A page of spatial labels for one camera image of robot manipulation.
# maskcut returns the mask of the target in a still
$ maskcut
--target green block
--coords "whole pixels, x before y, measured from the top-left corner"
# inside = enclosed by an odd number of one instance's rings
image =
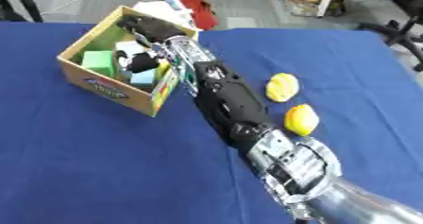
[[[81,66],[103,76],[115,78],[112,51],[86,51]]]

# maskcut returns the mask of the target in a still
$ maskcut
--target blue block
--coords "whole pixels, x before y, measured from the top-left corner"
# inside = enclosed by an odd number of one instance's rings
[[[154,76],[156,75],[156,69],[150,69],[141,73],[132,74],[130,84],[134,86],[143,86],[154,83]]]

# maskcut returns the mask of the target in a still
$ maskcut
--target metal forearm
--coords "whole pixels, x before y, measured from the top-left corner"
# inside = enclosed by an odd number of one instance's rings
[[[265,107],[255,105],[260,100],[241,77],[197,43],[176,36],[156,50],[172,62],[205,118],[246,157],[274,199],[295,218],[311,219],[303,203],[329,187],[329,176],[341,175],[335,155],[313,138],[291,142]]]
[[[324,144],[313,138],[293,143],[272,124],[248,84],[183,32],[136,16],[124,18],[118,26],[169,60],[205,119],[238,149],[293,218],[328,224],[423,223],[418,211],[342,180],[340,164]]]

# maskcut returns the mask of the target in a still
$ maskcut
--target yellow fruit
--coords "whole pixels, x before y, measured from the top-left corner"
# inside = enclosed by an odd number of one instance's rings
[[[314,131],[319,121],[319,116],[313,108],[308,104],[302,104],[291,108],[285,114],[284,125],[300,136],[307,136]]]
[[[285,102],[299,91],[298,80],[295,76],[279,73],[270,78],[266,86],[266,94],[271,100]]]

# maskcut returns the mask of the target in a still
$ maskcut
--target cardboard box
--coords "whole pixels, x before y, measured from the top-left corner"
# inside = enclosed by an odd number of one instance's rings
[[[126,33],[115,24],[127,14],[150,16],[121,6],[58,55],[58,60],[71,83],[154,117],[178,84],[178,76],[172,70],[168,70],[155,89],[148,93],[80,66],[85,51],[113,50],[115,43],[134,39],[133,35]],[[194,30],[175,26],[193,39],[197,36]]]

